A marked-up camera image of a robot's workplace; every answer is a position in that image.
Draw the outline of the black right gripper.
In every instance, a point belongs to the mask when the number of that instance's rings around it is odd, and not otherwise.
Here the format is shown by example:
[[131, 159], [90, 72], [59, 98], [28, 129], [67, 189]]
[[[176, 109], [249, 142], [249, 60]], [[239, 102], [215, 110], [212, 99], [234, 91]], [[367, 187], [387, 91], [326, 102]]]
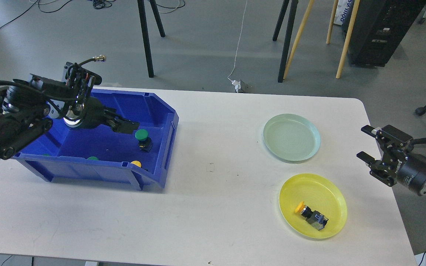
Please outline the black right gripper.
[[383, 156], [375, 160], [363, 151], [357, 153], [357, 158], [365, 162], [372, 177], [388, 187], [401, 184], [418, 196], [426, 194], [426, 157], [409, 153], [411, 135], [391, 125], [363, 126], [361, 131], [375, 138]]

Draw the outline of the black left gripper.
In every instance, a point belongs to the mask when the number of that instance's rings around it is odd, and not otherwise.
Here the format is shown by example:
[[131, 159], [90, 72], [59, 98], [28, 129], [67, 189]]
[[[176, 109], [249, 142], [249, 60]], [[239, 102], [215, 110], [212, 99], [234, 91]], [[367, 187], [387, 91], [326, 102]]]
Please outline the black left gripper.
[[115, 108], [104, 106], [97, 98], [89, 98], [83, 108], [84, 114], [69, 120], [64, 118], [66, 126], [73, 129], [94, 129], [100, 125], [109, 126], [115, 133], [132, 134], [140, 125], [116, 113]]

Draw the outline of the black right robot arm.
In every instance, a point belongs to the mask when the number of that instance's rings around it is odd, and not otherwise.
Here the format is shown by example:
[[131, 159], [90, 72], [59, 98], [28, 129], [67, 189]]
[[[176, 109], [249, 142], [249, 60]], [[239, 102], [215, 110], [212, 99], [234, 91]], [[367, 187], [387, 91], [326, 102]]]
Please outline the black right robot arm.
[[357, 153], [370, 175], [389, 187], [400, 183], [419, 196], [426, 194], [426, 157], [413, 153], [415, 145], [426, 144], [426, 138], [414, 139], [391, 125], [364, 126], [361, 131], [375, 138], [383, 151], [380, 160], [363, 151]]

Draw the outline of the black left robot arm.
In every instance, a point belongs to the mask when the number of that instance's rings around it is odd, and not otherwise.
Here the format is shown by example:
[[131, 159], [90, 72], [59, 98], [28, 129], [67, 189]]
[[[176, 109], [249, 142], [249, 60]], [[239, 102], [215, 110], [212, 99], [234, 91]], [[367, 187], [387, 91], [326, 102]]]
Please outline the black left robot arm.
[[132, 134], [139, 123], [104, 106], [91, 95], [102, 77], [84, 68], [90, 62], [104, 62], [99, 55], [81, 63], [66, 63], [64, 79], [57, 81], [32, 74], [28, 81], [0, 80], [0, 158], [12, 158], [47, 133], [55, 119], [72, 129], [94, 129], [100, 125], [113, 132]]

